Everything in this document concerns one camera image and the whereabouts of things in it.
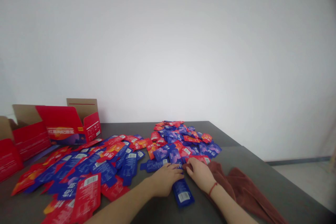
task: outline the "floor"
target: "floor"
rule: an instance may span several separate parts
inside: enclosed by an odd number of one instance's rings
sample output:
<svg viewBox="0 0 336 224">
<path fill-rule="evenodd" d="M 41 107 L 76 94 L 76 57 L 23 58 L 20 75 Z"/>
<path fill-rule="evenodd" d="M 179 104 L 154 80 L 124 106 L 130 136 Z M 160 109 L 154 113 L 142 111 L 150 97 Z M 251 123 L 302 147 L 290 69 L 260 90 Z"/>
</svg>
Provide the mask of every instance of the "floor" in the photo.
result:
<svg viewBox="0 0 336 224">
<path fill-rule="evenodd" d="M 275 170 L 336 214 L 336 171 L 328 162 L 273 166 Z"/>
</svg>

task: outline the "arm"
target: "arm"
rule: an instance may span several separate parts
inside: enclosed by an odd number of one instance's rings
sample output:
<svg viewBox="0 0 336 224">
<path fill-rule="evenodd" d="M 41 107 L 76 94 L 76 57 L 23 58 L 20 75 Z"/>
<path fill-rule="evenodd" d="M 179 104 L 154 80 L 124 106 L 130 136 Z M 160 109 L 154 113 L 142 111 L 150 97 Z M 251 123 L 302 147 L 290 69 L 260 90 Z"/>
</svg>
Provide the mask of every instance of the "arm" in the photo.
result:
<svg viewBox="0 0 336 224">
<path fill-rule="evenodd" d="M 192 165 L 192 169 L 194 170 L 192 171 L 187 167 L 189 176 L 201 190 L 209 194 L 216 180 L 213 178 L 208 166 L 195 158 L 190 158 L 188 163 Z M 228 224 L 257 223 L 230 197 L 221 185 L 218 184 L 212 189 L 210 197 L 216 203 Z"/>
<path fill-rule="evenodd" d="M 152 197 L 167 197 L 173 184 L 183 179 L 183 170 L 175 169 L 178 166 L 165 164 L 151 177 L 145 178 L 131 191 L 95 214 L 86 224 L 130 223 L 147 201 Z"/>
</svg>

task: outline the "cardboard box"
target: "cardboard box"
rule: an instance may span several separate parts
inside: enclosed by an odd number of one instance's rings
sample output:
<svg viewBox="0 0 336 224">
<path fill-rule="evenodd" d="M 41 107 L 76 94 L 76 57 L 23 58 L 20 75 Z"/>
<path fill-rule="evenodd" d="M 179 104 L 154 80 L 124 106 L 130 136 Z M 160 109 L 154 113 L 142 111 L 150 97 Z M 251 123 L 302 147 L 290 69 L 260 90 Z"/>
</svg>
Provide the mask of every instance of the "cardboard box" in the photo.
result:
<svg viewBox="0 0 336 224">
<path fill-rule="evenodd" d="M 13 104 L 17 124 L 9 119 L 15 146 L 26 161 L 51 146 L 49 135 L 36 105 Z"/>
<path fill-rule="evenodd" d="M 97 99 L 67 98 L 68 106 L 36 106 L 52 144 L 86 144 L 101 132 Z"/>
<path fill-rule="evenodd" d="M 0 182 L 23 168 L 7 117 L 0 116 Z"/>
</svg>

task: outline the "cloth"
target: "cloth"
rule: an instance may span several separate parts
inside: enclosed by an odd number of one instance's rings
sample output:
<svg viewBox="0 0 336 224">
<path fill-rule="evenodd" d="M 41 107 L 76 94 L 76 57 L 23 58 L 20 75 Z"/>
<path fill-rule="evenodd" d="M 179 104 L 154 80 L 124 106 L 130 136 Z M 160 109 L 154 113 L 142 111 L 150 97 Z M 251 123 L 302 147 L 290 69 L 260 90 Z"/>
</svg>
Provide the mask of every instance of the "cloth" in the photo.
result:
<svg viewBox="0 0 336 224">
<path fill-rule="evenodd" d="M 190 164 L 184 164 L 183 169 L 186 169 L 186 166 L 193 170 Z M 221 164 L 217 162 L 210 162 L 208 167 L 215 180 L 243 209 L 268 223 L 288 224 L 252 180 L 237 167 L 227 176 L 224 175 Z"/>
</svg>

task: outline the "barcode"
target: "barcode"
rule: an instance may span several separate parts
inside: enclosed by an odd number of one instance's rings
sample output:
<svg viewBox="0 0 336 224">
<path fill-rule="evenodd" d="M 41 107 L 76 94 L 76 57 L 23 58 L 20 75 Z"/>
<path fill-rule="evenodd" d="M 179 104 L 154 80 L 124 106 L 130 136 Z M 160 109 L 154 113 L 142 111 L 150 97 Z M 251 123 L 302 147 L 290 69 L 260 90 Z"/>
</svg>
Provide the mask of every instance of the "barcode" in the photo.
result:
<svg viewBox="0 0 336 224">
<path fill-rule="evenodd" d="M 71 158 L 71 155 L 70 156 L 66 156 L 65 158 L 63 158 L 63 160 L 68 161 L 70 158 Z"/>
<path fill-rule="evenodd" d="M 188 192 L 181 192 L 181 193 L 178 195 L 178 198 L 179 198 L 180 203 L 182 203 L 183 201 L 186 201 L 186 200 L 190 200 L 190 197 L 189 197 L 189 193 L 188 193 Z"/>
<path fill-rule="evenodd" d="M 94 165 L 96 166 L 96 167 L 98 167 L 98 166 L 100 166 L 100 165 L 102 165 L 103 163 L 105 163 L 106 161 L 104 161 L 104 162 L 102 162 L 102 163 L 95 163 Z"/>
<path fill-rule="evenodd" d="M 78 154 L 75 158 L 85 158 L 86 154 Z"/>
<path fill-rule="evenodd" d="M 73 208 L 74 205 L 75 205 L 75 200 L 73 199 L 73 200 L 68 204 L 68 207 Z"/>
<path fill-rule="evenodd" d="M 90 178 L 87 178 L 85 181 L 84 181 L 84 186 L 87 186 L 88 184 L 91 184 L 95 181 L 98 180 L 98 175 L 96 176 L 93 176 L 93 177 L 90 177 Z"/>
<path fill-rule="evenodd" d="M 135 158 L 137 155 L 135 153 L 128 154 L 128 158 Z"/>
<path fill-rule="evenodd" d="M 184 148 L 184 151 L 185 151 L 188 155 L 190 155 L 190 153 L 191 153 L 187 148 Z"/>
</svg>

